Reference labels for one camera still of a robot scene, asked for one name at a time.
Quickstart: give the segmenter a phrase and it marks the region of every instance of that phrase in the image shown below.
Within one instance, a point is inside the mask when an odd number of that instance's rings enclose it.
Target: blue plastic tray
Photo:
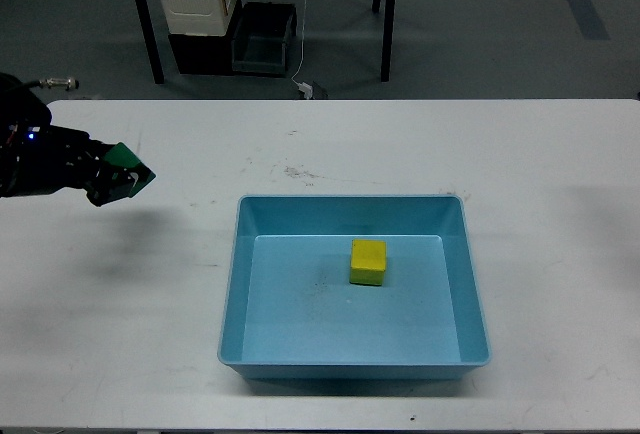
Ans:
[[[386,241],[381,287],[351,241]],[[451,379],[489,361],[455,196],[248,196],[218,357],[247,378]]]

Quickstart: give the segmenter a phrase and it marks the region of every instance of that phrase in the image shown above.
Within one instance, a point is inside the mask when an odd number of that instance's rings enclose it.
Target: white cable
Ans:
[[[296,73],[293,76],[291,76],[291,80],[298,87],[300,87],[301,84],[296,81],[296,76],[300,72],[300,69],[302,69],[302,63],[304,62],[304,28],[305,28],[306,22],[307,22],[307,0],[304,0],[304,7],[302,9],[302,33],[300,34],[300,45],[301,45],[300,64],[298,65],[298,70],[296,71]]]

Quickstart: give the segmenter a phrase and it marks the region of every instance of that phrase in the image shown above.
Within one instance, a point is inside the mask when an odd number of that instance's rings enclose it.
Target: table surface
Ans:
[[[640,429],[640,103],[59,101],[157,179],[2,199],[0,423]],[[238,199],[464,202],[493,358],[458,381],[247,381],[217,357]]]

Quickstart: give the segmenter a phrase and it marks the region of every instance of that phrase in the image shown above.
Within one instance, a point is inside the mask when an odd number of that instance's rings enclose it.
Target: black robotic arm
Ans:
[[[124,144],[104,144],[89,134],[51,125],[51,111],[29,89],[77,87],[69,79],[27,83],[0,73],[0,197],[84,189],[101,206],[133,197],[155,174]]]

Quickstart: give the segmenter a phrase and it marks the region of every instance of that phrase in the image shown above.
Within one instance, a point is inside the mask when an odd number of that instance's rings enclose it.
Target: yellow cube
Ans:
[[[351,243],[351,284],[381,286],[387,270],[387,243],[354,239]]]

